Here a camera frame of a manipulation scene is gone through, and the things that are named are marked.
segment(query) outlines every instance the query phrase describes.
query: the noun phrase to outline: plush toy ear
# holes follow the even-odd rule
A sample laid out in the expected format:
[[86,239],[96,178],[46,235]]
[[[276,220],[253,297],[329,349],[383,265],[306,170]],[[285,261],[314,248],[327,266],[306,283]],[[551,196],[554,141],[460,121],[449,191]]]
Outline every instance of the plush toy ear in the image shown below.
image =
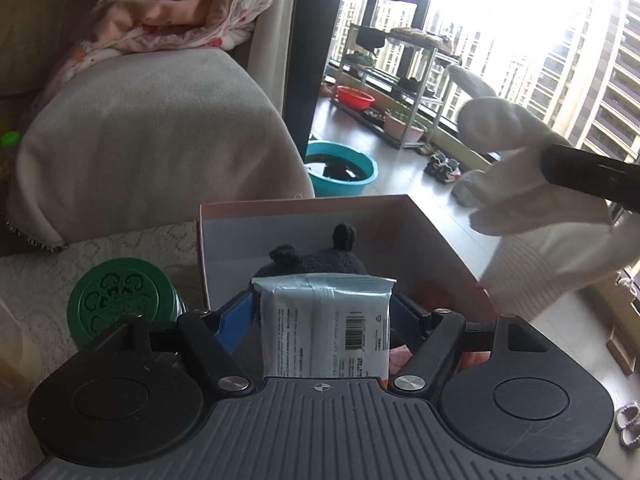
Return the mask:
[[277,264],[289,265],[299,263],[302,259],[302,254],[293,245],[284,244],[271,251],[269,257]]
[[356,241],[356,229],[349,224],[338,224],[334,229],[334,249],[352,251]]

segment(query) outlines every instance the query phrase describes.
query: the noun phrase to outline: teal basin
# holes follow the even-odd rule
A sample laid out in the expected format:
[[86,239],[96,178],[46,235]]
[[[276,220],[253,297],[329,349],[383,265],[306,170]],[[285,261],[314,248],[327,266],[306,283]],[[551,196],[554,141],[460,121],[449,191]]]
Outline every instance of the teal basin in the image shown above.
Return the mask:
[[338,142],[328,140],[312,140],[306,149],[307,155],[333,155],[339,156],[358,166],[365,174],[364,180],[354,180],[345,182],[335,180],[317,174],[307,168],[311,183],[314,185],[316,196],[356,196],[360,195],[364,188],[371,184],[378,176],[378,165],[369,155],[365,155],[358,150],[354,150]]

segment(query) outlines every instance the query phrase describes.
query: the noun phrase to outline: transparent container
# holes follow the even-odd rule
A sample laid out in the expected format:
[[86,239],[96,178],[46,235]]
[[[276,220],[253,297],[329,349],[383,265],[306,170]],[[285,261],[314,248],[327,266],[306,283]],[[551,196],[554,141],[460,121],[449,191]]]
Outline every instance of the transparent container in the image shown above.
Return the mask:
[[0,406],[20,406],[42,374],[40,349],[0,298]]

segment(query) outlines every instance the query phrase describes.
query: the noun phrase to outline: plush toy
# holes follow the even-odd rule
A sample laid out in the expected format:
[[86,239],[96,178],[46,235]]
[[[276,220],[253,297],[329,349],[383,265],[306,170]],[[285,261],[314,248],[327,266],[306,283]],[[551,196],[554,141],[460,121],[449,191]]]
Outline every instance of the plush toy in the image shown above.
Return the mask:
[[338,224],[334,229],[334,246],[311,254],[301,254],[294,246],[285,244],[269,253],[273,260],[265,265],[255,277],[287,276],[312,272],[341,272],[344,274],[366,274],[367,269],[353,254],[356,229],[348,224]]

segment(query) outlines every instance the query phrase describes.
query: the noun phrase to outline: white plastic packet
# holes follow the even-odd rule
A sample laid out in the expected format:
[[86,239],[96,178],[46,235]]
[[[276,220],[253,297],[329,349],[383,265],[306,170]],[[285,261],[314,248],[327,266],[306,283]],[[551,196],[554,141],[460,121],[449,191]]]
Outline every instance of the white plastic packet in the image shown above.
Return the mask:
[[254,278],[264,375],[379,377],[389,370],[389,298],[396,280],[360,274]]

